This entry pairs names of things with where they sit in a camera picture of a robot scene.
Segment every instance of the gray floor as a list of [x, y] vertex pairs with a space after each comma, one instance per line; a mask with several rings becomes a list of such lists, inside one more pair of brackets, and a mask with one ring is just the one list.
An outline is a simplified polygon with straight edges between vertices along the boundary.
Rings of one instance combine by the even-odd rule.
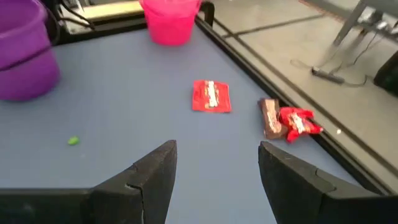
[[[345, 9], [352, 9], [358, 2], [358, 0], [329, 1]], [[396, 119], [398, 98], [374, 86], [371, 81], [379, 67], [398, 50], [398, 46], [388, 40], [381, 40], [368, 50], [355, 66], [338, 73], [351, 83], [361, 83], [365, 75], [368, 75], [370, 79], [365, 86], [361, 88], [339, 86], [311, 76], [308, 68], [299, 66], [297, 61], [311, 66], [320, 65], [336, 52], [324, 69], [330, 70], [342, 61], [350, 63], [366, 47], [374, 34], [368, 34], [360, 41], [357, 38], [358, 31], [352, 30], [341, 47], [336, 49], [331, 43], [342, 23], [328, 15], [316, 17], [323, 12], [308, 7], [298, 0], [213, 0], [213, 2], [216, 6], [216, 18], [232, 32], [240, 33], [260, 27], [260, 31], [242, 34], [239, 38], [283, 74], [284, 78], [270, 71], [269, 67], [259, 62], [233, 37], [227, 37], [226, 40], [250, 58], [264, 75], [290, 93], [289, 95], [300, 102], [300, 105], [314, 110], [306, 100], [286, 85], [283, 79], [292, 82], [377, 153], [384, 156], [389, 163], [398, 167], [396, 161], [398, 151], [393, 142], [396, 138], [395, 129], [398, 126]], [[216, 26], [215, 30], [225, 35], [219, 27]], [[316, 116], [316, 120], [325, 127], [326, 131], [334, 135], [350, 151], [362, 150], [344, 133], [337, 134], [336, 130], [340, 127], [332, 124], [328, 118], [319, 112]], [[376, 167], [376, 161], [368, 154], [363, 154], [357, 159], [365, 162], [377, 175], [391, 176], [385, 168]], [[391, 187], [398, 186], [395, 178], [387, 178], [384, 181]]]

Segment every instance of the blue table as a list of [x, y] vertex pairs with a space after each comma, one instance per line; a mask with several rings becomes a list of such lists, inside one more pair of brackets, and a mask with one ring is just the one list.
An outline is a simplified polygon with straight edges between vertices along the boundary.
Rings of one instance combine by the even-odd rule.
[[[0, 102], [0, 187], [98, 185], [168, 139], [178, 145], [167, 223], [275, 223], [259, 175], [257, 100], [268, 95], [197, 27], [183, 47], [146, 30], [54, 49], [62, 80], [25, 103]], [[229, 84], [233, 111], [192, 111], [193, 81]], [[81, 143], [68, 146], [71, 136]], [[358, 183], [312, 138], [281, 149]]]

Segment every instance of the purple bucket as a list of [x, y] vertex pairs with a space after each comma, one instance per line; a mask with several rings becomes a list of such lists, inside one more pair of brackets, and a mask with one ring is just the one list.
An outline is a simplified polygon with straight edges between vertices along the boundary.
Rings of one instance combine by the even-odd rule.
[[0, 0], [0, 100], [23, 101], [50, 91], [60, 77], [36, 0]]

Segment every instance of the floor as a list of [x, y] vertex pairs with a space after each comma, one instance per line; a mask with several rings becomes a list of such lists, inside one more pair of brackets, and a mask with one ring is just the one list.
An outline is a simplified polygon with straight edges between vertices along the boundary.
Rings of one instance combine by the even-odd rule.
[[[97, 4], [115, 1], [120, 0], [93, 0]], [[342, 62], [349, 64], [366, 48], [374, 34], [362, 40], [358, 30], [352, 30], [340, 47], [331, 45], [344, 17], [359, 0], [212, 1], [218, 21], [214, 30], [301, 107], [314, 110], [316, 121], [326, 132], [359, 155], [359, 162], [383, 176], [383, 181], [398, 192], [398, 172], [391, 172], [398, 169], [398, 151], [393, 143], [398, 98], [372, 83], [379, 67], [398, 46], [376, 37], [378, 44], [363, 54], [355, 66], [338, 72], [350, 83], [362, 83], [369, 76], [366, 84], [357, 88], [313, 77], [308, 68], [324, 65], [323, 69], [331, 70]], [[334, 11], [320, 10], [319, 6], [325, 4]], [[395, 22], [394, 18], [386, 19]], [[353, 141], [353, 136], [369, 150]], [[378, 161], [375, 153], [380, 155]]]

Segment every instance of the red wrapper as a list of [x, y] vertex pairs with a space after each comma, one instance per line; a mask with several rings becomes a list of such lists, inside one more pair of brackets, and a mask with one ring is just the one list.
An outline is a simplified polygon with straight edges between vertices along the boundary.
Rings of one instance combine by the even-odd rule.
[[213, 113], [231, 112], [228, 84], [211, 80], [194, 81], [192, 109]]
[[307, 118], [313, 118], [313, 112], [300, 108], [283, 107], [279, 111], [280, 122], [289, 129], [287, 142], [294, 142], [302, 134], [319, 134], [323, 128], [311, 123]]

